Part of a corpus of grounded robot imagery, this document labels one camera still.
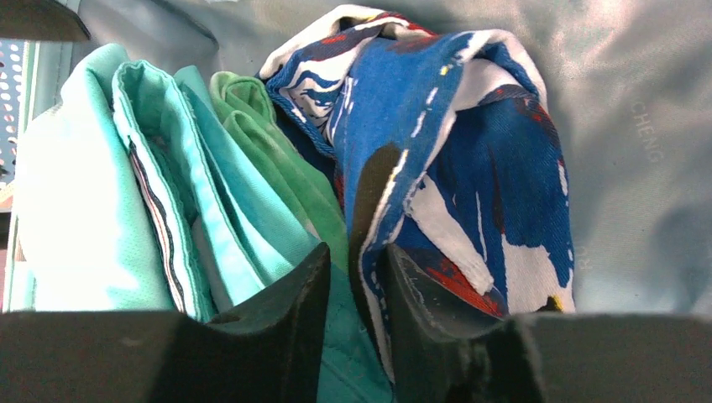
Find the wrinkled gray sheet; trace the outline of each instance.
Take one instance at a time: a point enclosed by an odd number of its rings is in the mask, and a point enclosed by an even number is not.
[[[195,64],[206,79],[219,70],[253,75],[339,3],[348,2],[81,0],[96,42],[45,46],[45,61],[59,65],[40,74],[55,85],[39,88],[34,113],[56,101],[56,82],[98,44],[118,42],[168,72]],[[569,169],[579,311],[712,313],[709,0],[357,3],[439,32],[519,36],[547,83]]]

